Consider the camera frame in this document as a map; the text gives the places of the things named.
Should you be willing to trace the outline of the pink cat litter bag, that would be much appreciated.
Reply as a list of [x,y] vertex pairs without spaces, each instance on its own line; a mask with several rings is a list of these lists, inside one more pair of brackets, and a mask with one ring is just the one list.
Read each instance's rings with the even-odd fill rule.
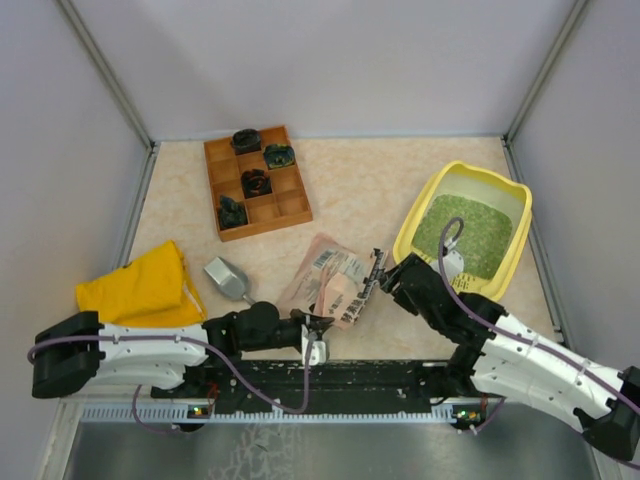
[[316,235],[293,280],[276,301],[277,308],[282,313],[298,309],[333,317],[333,325],[340,329],[354,326],[370,296],[367,277],[372,251],[360,255],[325,234]]

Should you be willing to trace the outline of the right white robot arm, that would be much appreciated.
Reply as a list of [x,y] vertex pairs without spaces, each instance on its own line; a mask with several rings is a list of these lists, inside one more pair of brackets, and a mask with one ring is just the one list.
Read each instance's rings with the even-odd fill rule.
[[578,432],[593,448],[631,463],[639,445],[639,370],[616,370],[537,333],[502,305],[457,293],[437,269],[411,254],[377,278],[405,311],[456,344],[447,384],[517,401]]

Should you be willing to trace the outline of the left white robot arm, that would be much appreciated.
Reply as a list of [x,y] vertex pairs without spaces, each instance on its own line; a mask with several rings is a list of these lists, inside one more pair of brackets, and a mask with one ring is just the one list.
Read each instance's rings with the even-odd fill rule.
[[86,385],[142,385],[194,397],[208,384],[204,366],[232,363],[245,352],[294,348],[303,365],[324,362],[322,336],[334,321],[299,309],[282,318],[268,302],[183,327],[120,326],[80,312],[36,335],[27,354],[31,394],[52,399]]

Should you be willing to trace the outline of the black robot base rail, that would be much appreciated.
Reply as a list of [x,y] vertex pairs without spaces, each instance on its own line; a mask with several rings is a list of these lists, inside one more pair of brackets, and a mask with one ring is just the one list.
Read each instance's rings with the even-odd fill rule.
[[[236,368],[257,390],[297,408],[303,400],[303,367],[296,361],[247,360]],[[454,398],[479,399],[469,380],[444,362],[350,360],[310,370],[307,415],[429,413]],[[228,367],[189,367],[184,382],[171,390],[151,389],[163,400],[212,400],[219,414],[266,413],[271,405],[249,391]]]

